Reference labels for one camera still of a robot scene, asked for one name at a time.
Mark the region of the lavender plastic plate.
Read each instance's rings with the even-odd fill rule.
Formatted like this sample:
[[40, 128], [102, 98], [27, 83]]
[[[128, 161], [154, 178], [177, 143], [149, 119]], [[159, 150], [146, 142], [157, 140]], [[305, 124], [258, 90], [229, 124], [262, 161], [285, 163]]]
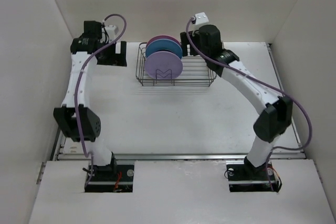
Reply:
[[174, 80], [182, 73], [183, 63], [172, 52], [158, 51], [146, 58], [144, 69], [152, 79]]

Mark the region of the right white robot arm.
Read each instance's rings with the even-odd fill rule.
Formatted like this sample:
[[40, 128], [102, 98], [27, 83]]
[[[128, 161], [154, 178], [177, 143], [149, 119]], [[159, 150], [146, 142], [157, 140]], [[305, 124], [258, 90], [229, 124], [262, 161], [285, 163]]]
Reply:
[[184, 55], [188, 49], [193, 56], [201, 51], [207, 56], [207, 67], [233, 85], [258, 113], [253, 124], [256, 137], [243, 166], [246, 177], [256, 178], [265, 170], [267, 156], [278, 137], [291, 125], [293, 101], [253, 82], [253, 75], [239, 57], [223, 47], [220, 31], [215, 25], [201, 26], [196, 33], [181, 32], [180, 40]]

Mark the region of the metal wire dish rack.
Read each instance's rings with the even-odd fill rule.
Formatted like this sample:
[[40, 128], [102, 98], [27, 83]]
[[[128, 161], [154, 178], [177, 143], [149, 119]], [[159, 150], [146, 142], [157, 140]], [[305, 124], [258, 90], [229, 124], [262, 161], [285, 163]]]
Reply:
[[178, 76], [176, 71], [169, 69], [157, 70], [152, 78], [145, 69], [145, 47], [145, 42], [138, 46], [135, 72], [135, 77], [142, 86], [209, 87], [217, 77], [217, 74], [207, 67], [202, 57], [187, 55], [182, 58], [183, 68]]

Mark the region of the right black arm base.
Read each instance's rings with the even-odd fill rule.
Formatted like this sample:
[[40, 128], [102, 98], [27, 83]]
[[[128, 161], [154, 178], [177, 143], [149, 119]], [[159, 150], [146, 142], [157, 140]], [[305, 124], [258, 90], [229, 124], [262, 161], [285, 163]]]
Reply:
[[246, 160], [227, 161], [224, 176], [228, 179], [231, 193], [276, 192], [282, 188], [282, 180], [269, 162], [253, 167]]

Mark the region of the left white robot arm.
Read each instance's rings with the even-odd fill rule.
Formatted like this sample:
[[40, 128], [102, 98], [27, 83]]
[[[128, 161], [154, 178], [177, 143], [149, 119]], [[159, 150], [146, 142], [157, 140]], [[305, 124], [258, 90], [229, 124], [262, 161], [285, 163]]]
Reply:
[[100, 138], [101, 120], [90, 108], [90, 89], [97, 65], [127, 66], [127, 43], [122, 41], [120, 52], [115, 50], [122, 33], [116, 25], [91, 20], [83, 23], [83, 33], [70, 46], [71, 72], [65, 98], [53, 111], [63, 135], [79, 142], [84, 154], [91, 157], [90, 171], [99, 172], [105, 180], [114, 179], [118, 168], [114, 154]]

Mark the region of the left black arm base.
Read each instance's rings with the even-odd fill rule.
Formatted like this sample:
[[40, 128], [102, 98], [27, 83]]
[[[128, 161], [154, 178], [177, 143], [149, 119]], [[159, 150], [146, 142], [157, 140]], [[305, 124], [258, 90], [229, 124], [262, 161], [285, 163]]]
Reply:
[[93, 166], [93, 174], [90, 168], [83, 169], [87, 172], [84, 190], [86, 193], [132, 193], [134, 179], [133, 164], [119, 164], [98, 167]]

